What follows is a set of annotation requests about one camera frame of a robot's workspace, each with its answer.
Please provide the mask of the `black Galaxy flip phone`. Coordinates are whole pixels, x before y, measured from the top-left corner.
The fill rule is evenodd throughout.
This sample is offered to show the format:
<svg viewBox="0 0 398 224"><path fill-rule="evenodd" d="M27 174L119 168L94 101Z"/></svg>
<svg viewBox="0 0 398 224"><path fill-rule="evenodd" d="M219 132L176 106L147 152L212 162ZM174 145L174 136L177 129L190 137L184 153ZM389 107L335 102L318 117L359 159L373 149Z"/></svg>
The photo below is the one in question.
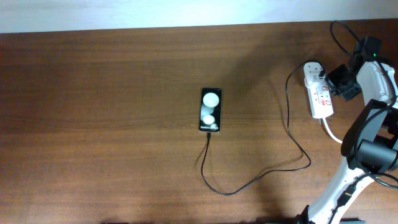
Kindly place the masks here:
<svg viewBox="0 0 398 224"><path fill-rule="evenodd" d="M218 133L221 130L220 88L202 88L200 100L200 117L198 129L206 133Z"/></svg>

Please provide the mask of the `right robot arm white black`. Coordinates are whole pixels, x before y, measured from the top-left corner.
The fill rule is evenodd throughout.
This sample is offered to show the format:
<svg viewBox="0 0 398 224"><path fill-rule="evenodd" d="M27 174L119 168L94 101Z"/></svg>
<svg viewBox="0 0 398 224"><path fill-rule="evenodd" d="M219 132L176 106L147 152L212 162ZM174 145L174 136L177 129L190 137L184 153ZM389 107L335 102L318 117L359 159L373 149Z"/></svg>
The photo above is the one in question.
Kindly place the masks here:
<svg viewBox="0 0 398 224"><path fill-rule="evenodd" d="M322 195L294 219L295 223L341 223L360 193L381 177L394 179L397 169L397 85L395 70L379 57L381 41L357 41L349 64L325 73L319 62L303 66L312 115L323 123L332 115L330 96L350 100L363 94L364 109L341 145L340 166Z"/></svg>

